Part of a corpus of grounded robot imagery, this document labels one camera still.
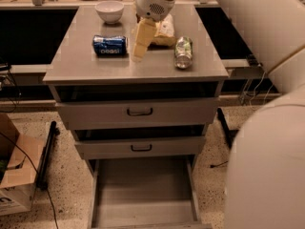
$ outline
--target speckled floor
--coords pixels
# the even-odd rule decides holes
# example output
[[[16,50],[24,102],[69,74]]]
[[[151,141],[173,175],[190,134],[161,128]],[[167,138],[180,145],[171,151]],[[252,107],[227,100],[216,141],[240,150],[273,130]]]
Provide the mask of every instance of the speckled floor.
[[[238,129],[254,112],[252,107],[222,107],[230,129]],[[87,228],[92,197],[92,176],[86,163],[73,146],[70,132],[66,131],[53,109],[17,109],[9,117],[20,133],[46,139],[52,121],[57,122],[60,135],[55,140],[48,169],[49,191],[55,206],[60,229]],[[228,146],[217,117],[207,132],[202,154],[193,170],[201,219],[213,229],[223,228],[224,186],[226,165],[210,168],[228,160]],[[46,191],[36,190],[30,212],[0,217],[3,229],[56,228],[51,204]]]

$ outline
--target soda can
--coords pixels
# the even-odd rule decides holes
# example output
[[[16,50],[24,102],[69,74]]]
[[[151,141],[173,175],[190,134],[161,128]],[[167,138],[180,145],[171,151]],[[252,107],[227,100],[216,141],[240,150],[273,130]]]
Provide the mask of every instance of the soda can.
[[[174,65],[179,69],[187,69],[193,63],[192,40],[188,36],[178,38],[174,48]]]
[[[127,38],[125,36],[101,36],[95,35],[92,42],[97,55],[111,55],[127,53]]]

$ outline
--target gray cabinet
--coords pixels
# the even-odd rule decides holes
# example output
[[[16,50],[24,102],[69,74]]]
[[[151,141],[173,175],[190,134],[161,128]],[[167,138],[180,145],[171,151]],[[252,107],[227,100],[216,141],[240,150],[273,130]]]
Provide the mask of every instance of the gray cabinet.
[[[193,5],[176,5],[173,20],[177,36],[193,38],[186,71],[174,67],[173,48],[149,49],[140,63],[97,57],[95,34],[123,34],[133,45],[135,16],[126,5],[107,26],[84,6],[44,78],[93,176],[89,228],[209,228],[192,167],[228,76]]]

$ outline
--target white bowl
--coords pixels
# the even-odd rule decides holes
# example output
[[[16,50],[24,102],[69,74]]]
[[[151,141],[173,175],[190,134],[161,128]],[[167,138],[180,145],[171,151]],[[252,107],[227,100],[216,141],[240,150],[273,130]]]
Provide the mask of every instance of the white bowl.
[[[119,1],[104,1],[96,4],[95,10],[106,23],[114,24],[122,17],[124,4]]]

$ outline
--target gray countertop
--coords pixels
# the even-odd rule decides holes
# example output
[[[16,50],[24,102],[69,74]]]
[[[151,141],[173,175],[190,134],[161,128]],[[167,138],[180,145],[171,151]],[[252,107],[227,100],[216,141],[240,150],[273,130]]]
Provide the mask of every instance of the gray countertop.
[[[134,7],[126,4],[115,25],[105,24],[94,6],[80,6],[71,26],[47,70],[47,84],[110,84],[146,82],[215,81],[228,77],[214,45],[192,4],[176,4],[171,11],[176,37],[193,41],[193,65],[187,70],[174,66],[173,47],[149,48],[140,63],[131,60],[135,38]],[[125,35],[129,53],[98,57],[92,47],[95,35]]]

